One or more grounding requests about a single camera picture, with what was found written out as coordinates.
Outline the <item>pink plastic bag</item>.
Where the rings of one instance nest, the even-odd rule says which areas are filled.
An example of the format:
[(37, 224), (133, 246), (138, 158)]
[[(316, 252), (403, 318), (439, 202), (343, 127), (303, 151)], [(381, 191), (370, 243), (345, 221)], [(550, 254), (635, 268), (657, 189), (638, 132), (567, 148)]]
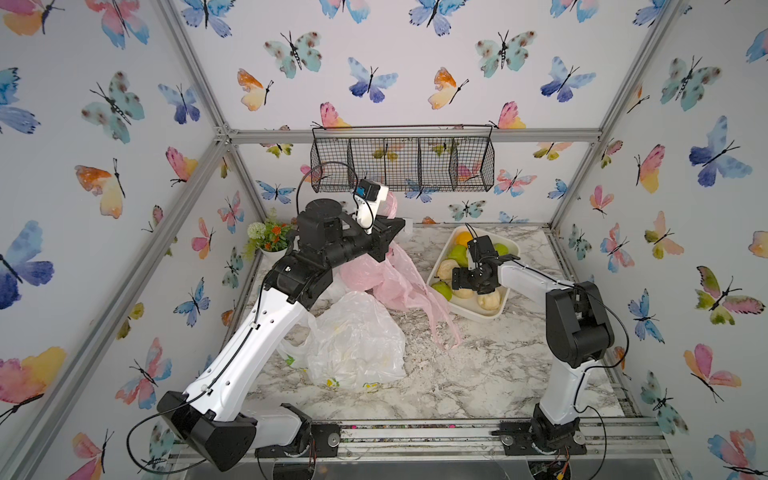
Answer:
[(389, 309), (422, 310), (427, 316), (432, 340), (441, 349), (456, 348), (462, 343), (448, 301), (427, 285), (411, 257), (396, 242), (390, 244), (382, 262), (364, 254), (336, 267), (333, 273), (348, 290), (371, 290)]

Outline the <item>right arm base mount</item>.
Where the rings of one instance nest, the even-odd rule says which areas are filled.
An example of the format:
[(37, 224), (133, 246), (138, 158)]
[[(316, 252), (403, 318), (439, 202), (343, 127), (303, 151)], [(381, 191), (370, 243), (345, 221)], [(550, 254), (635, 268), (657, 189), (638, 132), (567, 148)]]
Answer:
[(543, 420), (501, 422), (491, 432), (506, 456), (566, 454), (585, 455), (587, 447), (579, 430), (579, 420), (550, 426)]

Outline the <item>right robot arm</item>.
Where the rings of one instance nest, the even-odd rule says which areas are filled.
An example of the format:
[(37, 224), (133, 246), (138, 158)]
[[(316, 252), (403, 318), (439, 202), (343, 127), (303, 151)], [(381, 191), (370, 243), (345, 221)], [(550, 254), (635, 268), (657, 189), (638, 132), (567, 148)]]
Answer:
[(500, 255), (487, 235), (470, 240), (468, 250), (470, 265), (452, 272), (454, 288), (488, 296), (504, 287), (544, 307), (546, 343), (554, 360), (531, 428), (546, 438), (573, 433), (579, 424), (581, 385), (614, 343), (598, 287), (592, 282), (559, 280), (523, 264), (513, 254)]

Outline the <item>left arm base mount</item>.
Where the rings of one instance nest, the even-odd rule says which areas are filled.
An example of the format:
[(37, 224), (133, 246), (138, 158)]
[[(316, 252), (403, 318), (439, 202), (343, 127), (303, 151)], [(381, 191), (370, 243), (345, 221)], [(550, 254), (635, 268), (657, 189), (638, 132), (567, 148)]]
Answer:
[(341, 444), (338, 423), (317, 422), (300, 410), (282, 405), (276, 412), (256, 416), (252, 444), (263, 458), (335, 458)]

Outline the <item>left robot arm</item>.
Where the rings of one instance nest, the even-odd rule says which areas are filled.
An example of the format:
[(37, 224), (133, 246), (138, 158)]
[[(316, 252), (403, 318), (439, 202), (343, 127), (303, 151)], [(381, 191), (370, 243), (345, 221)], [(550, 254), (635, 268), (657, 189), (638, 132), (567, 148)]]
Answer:
[(334, 269), (359, 257), (383, 262), (405, 225), (403, 218), (376, 214), (368, 202), (351, 216), (335, 200), (311, 201), (233, 337), (184, 391), (169, 391), (159, 401), (158, 413), (170, 430), (221, 472), (254, 449), (305, 454), (312, 443), (311, 418), (288, 403), (246, 413), (249, 389), (285, 335), (332, 284)]

